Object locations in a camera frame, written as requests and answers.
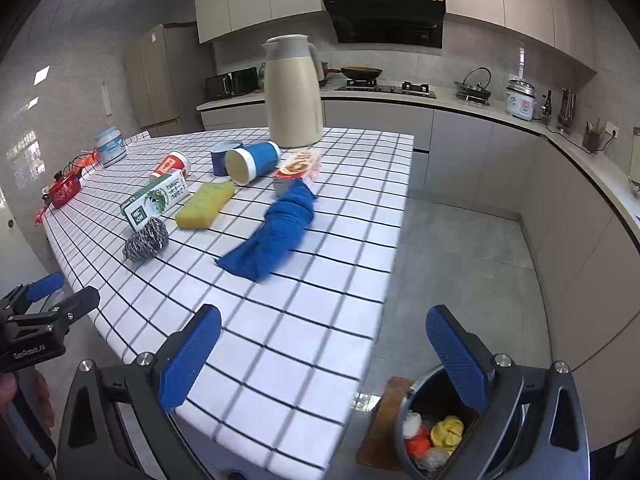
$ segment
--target bolt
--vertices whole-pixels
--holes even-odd
[[[494,357],[494,361],[500,368],[508,368],[513,363],[513,361],[507,354],[496,355]]]
[[[151,361],[154,360],[154,355],[151,352],[142,352],[136,357],[136,364],[140,366],[146,366],[151,364]]]
[[[558,372],[559,374],[569,373],[569,365],[564,361],[556,361],[554,363],[554,368],[556,369],[556,372]]]
[[[85,359],[78,365],[78,370],[81,372],[88,372],[94,366],[94,362],[91,359]]]

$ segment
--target white countertop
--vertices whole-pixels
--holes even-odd
[[[262,283],[220,269],[274,201],[272,178],[238,192],[208,230],[178,229],[142,264],[124,260],[132,229],[119,205],[148,182],[171,150],[191,161],[190,191],[212,174],[207,148],[222,139],[266,140],[266,128],[127,140],[127,156],[94,167],[79,194],[44,227],[74,291],[91,285],[89,313],[100,334],[131,362],[155,352],[204,303],[223,333],[188,400],[175,411],[207,438],[283,478],[318,480],[328,468],[367,370],[400,233],[413,137],[326,128],[315,144],[322,173],[315,216],[300,247]]]
[[[611,201],[619,211],[626,224],[636,236],[640,245],[640,201],[631,193],[631,186],[628,177],[619,167],[617,167],[606,155],[597,153],[590,155],[580,148],[572,145],[561,134],[549,131],[544,124],[536,121],[524,121],[513,117],[504,111],[504,102],[490,100],[490,106],[481,106],[456,98],[456,91],[451,88],[431,87],[436,94],[436,99],[427,97],[412,96],[405,94],[390,94],[386,92],[356,92],[336,90],[338,86],[345,84],[345,79],[341,77],[329,79],[327,85],[320,89],[322,99],[327,98],[361,98],[367,100],[379,100],[381,102],[398,102],[399,104],[421,104],[452,112],[462,112],[477,116],[481,119],[498,121],[516,128],[536,133],[546,137],[551,143],[567,154],[581,170],[584,171],[595,183],[596,186]],[[398,81],[380,81],[380,84],[400,86]],[[252,92],[240,97],[235,97],[220,101],[210,101],[197,107],[197,110],[213,110],[221,107],[250,104],[253,102],[263,102],[264,92]],[[581,135],[572,136],[572,141],[581,144]]]

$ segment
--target black trash bin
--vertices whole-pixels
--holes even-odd
[[[409,473],[409,476],[414,480],[424,480],[430,478],[430,476],[427,476],[428,473],[426,471],[422,471],[415,466],[414,461],[406,452],[404,439],[402,438],[402,425],[409,411],[420,413],[423,418],[433,420],[442,420],[447,415],[455,415],[465,425],[465,433],[473,421],[478,418],[478,414],[476,410],[462,403],[460,396],[442,366],[414,383],[404,396],[398,410],[395,438],[396,451],[402,466]],[[521,409],[516,410],[502,443],[483,477],[484,480],[496,478],[503,471],[522,427],[524,414],[523,406]]]

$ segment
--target black microwave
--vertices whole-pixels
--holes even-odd
[[[206,85],[209,101],[248,94],[258,88],[258,71],[255,66],[244,70],[235,70],[208,78]]]

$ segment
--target pot lid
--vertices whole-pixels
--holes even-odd
[[[533,85],[530,85],[526,81],[520,81],[518,79],[509,79],[509,83],[507,85],[509,90],[515,90],[516,92],[520,92],[521,94],[528,95],[531,97],[536,96],[536,89]]]

